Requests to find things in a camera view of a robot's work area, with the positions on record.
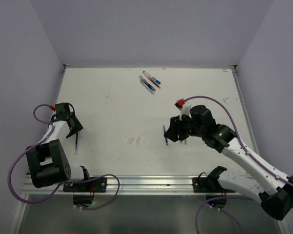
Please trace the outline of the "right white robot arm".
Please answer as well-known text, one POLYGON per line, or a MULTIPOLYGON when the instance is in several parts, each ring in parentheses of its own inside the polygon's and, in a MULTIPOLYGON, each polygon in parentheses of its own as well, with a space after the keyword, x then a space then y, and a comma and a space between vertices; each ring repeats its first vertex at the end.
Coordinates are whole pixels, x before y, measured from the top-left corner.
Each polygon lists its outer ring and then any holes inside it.
POLYGON ((251 178, 245 178, 217 166, 198 182, 212 191, 240 193, 259 203, 270 217, 283 220, 293 208, 293 175, 288 176, 267 163, 244 142, 240 142, 233 129, 216 123, 206 106, 191 107, 178 102, 176 107, 180 114, 170 119, 165 138, 177 142, 188 137, 200 137, 208 147, 233 160, 251 175, 251 178))

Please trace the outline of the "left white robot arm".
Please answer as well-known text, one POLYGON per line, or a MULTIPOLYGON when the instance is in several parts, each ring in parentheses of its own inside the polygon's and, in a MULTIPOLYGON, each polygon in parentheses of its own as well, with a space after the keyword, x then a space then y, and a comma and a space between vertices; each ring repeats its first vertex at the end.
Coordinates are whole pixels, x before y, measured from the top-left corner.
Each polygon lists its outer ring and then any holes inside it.
POLYGON ((83 129, 72 104, 62 102, 49 105, 55 113, 47 122, 48 130, 42 143, 26 153, 32 183, 36 188, 57 183, 72 182, 80 191, 87 191, 92 180, 85 166, 69 162, 63 148, 65 140, 72 138, 77 146, 78 134, 83 129))

